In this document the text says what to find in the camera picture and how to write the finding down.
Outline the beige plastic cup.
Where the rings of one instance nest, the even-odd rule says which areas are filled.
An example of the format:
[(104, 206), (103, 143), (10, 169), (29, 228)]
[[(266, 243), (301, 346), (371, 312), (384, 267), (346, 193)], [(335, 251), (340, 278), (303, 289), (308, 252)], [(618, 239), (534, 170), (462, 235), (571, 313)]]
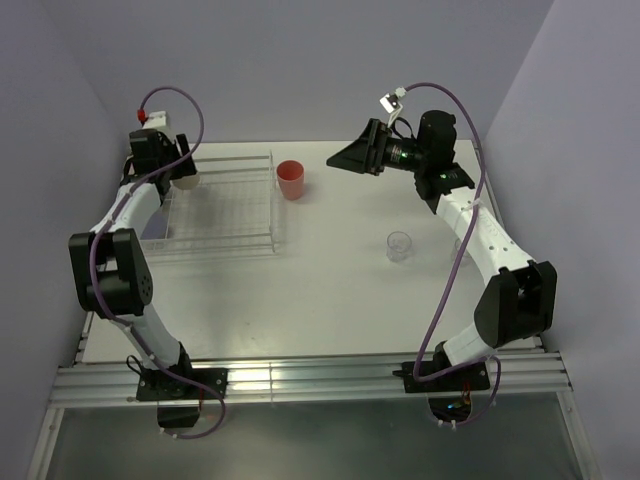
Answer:
[(184, 176), (172, 181), (172, 186), (181, 191), (189, 191), (196, 188), (200, 183), (200, 175), (198, 173), (194, 175)]

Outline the purple plastic cup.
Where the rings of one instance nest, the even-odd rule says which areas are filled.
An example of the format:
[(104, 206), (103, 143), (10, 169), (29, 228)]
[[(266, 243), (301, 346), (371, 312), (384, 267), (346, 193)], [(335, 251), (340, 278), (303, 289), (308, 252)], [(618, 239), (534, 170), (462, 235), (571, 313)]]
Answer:
[(164, 240), (171, 234), (169, 211), (159, 209), (150, 217), (142, 235), (142, 240)]

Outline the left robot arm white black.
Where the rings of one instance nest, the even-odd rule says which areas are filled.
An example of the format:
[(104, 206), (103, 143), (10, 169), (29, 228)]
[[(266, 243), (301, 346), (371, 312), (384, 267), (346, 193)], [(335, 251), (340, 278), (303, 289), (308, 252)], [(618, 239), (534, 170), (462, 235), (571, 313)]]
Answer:
[(68, 248), (80, 306), (116, 325), (142, 361), (143, 378), (160, 375), (159, 388), (183, 399), (195, 386), (183, 345), (166, 329), (152, 304), (153, 279), (140, 235), (163, 205), (172, 183), (197, 177), (183, 134), (146, 122), (129, 134), (130, 157), (115, 201), (91, 230), (76, 233)]

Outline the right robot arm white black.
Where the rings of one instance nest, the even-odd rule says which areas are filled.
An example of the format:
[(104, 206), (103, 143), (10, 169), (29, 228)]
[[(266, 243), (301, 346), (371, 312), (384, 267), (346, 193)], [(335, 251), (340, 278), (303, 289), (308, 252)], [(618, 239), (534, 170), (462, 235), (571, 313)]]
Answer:
[(486, 361), (498, 348), (548, 330), (552, 324), (557, 272), (548, 262), (537, 262), (506, 233), (480, 198), (481, 187), (454, 160), (457, 140), (454, 115), (431, 110), (420, 119), (418, 133), (398, 136), (377, 119), (362, 134), (329, 157), (327, 166), (377, 176), (385, 169), (414, 176), (418, 196), (443, 220), (478, 268), (485, 289), (472, 323), (444, 341), (433, 372), (415, 366), (420, 382), (434, 379), (452, 390), (468, 374), (467, 366)]

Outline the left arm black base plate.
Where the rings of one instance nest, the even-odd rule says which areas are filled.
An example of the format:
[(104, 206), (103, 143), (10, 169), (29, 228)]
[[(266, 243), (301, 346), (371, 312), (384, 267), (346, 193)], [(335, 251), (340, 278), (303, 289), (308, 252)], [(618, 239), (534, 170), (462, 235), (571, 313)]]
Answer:
[(168, 402), (179, 400), (214, 400), (226, 397), (227, 368), (196, 368), (190, 381), (176, 380), (159, 370), (146, 370), (139, 380), (136, 400)]

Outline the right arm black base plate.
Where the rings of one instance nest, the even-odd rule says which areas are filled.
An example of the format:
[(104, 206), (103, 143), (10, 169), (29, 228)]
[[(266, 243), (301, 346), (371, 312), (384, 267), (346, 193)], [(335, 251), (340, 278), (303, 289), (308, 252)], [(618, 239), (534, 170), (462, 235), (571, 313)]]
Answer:
[(464, 390), (487, 391), (491, 382), (485, 363), (474, 363), (447, 372), (446, 363), (440, 360), (423, 361), (420, 376), (429, 376), (428, 381), (417, 381), (413, 377), (413, 361), (403, 362), (392, 375), (402, 380), (404, 391), (414, 393), (462, 393)]

